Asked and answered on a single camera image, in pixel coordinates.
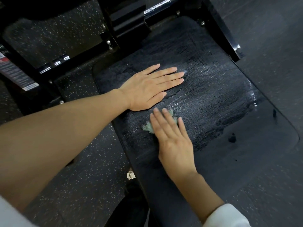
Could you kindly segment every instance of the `hand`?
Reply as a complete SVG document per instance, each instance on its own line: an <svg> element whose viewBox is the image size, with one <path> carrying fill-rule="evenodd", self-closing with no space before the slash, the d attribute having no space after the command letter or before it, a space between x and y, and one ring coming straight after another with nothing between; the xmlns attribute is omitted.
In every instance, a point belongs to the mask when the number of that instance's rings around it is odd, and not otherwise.
<svg viewBox="0 0 303 227"><path fill-rule="evenodd" d="M159 67L160 64L156 64L134 74L119 88L129 100L130 110L140 111L151 108L164 98L166 95L165 90L175 87L184 81L184 79L180 79L184 72L171 74L176 72L176 67L150 74Z"/></svg>
<svg viewBox="0 0 303 227"><path fill-rule="evenodd" d="M159 160L170 179L175 184L182 183L186 177L197 173L193 145L182 118L178 118L178 127L167 109L162 112L164 117L157 108L150 114L151 125L159 140Z"/></svg>

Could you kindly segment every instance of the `finger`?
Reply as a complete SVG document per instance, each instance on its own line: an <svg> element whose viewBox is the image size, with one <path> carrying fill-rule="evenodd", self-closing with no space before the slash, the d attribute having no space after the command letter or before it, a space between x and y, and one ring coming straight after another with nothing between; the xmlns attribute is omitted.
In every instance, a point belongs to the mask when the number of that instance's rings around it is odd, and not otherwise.
<svg viewBox="0 0 303 227"><path fill-rule="evenodd" d="M189 138L188 133L185 129L183 119L181 117L178 118L178 124L179 124L179 129L180 129L180 132L181 132L182 136L185 137L185 138Z"/></svg>
<svg viewBox="0 0 303 227"><path fill-rule="evenodd" d="M184 79L181 78L181 79L172 80L172 81L168 81L168 82L165 82L165 83L158 84L157 85L158 86L158 91L161 91L161 92L165 91L165 90L170 89L172 87L175 87L179 84L182 84L183 81L184 81Z"/></svg>
<svg viewBox="0 0 303 227"><path fill-rule="evenodd" d="M176 137L176 134L172 130L172 127L169 125L169 123L166 121L166 119L163 117L159 109L154 109L154 116L156 117L158 123L160 124L161 128L164 130L165 134L169 138Z"/></svg>
<svg viewBox="0 0 303 227"><path fill-rule="evenodd" d="M177 126L176 122L174 121L172 115L169 113L169 111L166 108L162 109L163 115L166 118L166 121L169 123L171 126L172 130L177 134L181 135L180 129Z"/></svg>
<svg viewBox="0 0 303 227"><path fill-rule="evenodd" d="M152 97L150 100L147 101L148 108L151 108L155 104L159 103L165 96L166 96L166 92L160 92L154 97Z"/></svg>
<svg viewBox="0 0 303 227"><path fill-rule="evenodd" d="M176 80L184 76L184 72L178 72L170 75L161 76L155 79L156 84L165 83L168 81Z"/></svg>
<svg viewBox="0 0 303 227"><path fill-rule="evenodd" d="M158 123L156 117L153 115L153 113L150 114L150 121L151 121L151 126L154 130L154 134L158 138L159 141L167 139L167 135L161 128L160 124Z"/></svg>
<svg viewBox="0 0 303 227"><path fill-rule="evenodd" d="M177 70L176 67L172 67L172 68L167 68L167 69L164 69L164 70L160 70L160 71L157 71L157 72L155 72L155 73L150 74L150 78L158 78L158 77L160 77L160 76L165 76L165 75L167 75L167 74L176 72L176 70Z"/></svg>
<svg viewBox="0 0 303 227"><path fill-rule="evenodd" d="M147 75L147 74L150 74L152 73L153 71L157 70L158 68L160 68L160 64L155 64L153 66L150 66L148 67L147 69L139 72L140 74L143 74L143 75Z"/></svg>

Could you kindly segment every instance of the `white shirt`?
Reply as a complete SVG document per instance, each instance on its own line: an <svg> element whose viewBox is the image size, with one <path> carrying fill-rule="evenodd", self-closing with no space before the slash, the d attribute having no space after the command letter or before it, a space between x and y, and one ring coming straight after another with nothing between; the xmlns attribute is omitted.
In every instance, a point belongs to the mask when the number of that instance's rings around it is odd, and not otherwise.
<svg viewBox="0 0 303 227"><path fill-rule="evenodd" d="M0 227L36 227L0 196ZM233 205L224 204L206 220L203 227L250 227L249 222Z"/></svg>

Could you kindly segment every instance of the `black pants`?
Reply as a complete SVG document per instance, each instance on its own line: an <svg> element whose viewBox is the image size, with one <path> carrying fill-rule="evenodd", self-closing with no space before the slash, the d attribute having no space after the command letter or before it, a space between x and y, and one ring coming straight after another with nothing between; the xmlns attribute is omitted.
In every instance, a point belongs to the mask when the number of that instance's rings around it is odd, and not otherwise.
<svg viewBox="0 0 303 227"><path fill-rule="evenodd" d="M105 227L143 227L149 206L136 178L127 182L125 197L118 204ZM158 227L154 216L150 212L148 227Z"/></svg>

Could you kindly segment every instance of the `warning label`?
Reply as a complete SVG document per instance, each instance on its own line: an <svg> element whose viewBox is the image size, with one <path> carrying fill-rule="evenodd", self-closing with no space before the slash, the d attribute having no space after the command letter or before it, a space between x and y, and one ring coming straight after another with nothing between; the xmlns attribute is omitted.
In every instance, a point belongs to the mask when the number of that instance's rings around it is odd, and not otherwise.
<svg viewBox="0 0 303 227"><path fill-rule="evenodd" d="M6 56L0 53L0 73L19 85L23 90L31 90L37 84L32 78L26 75L20 68L13 64Z"/></svg>

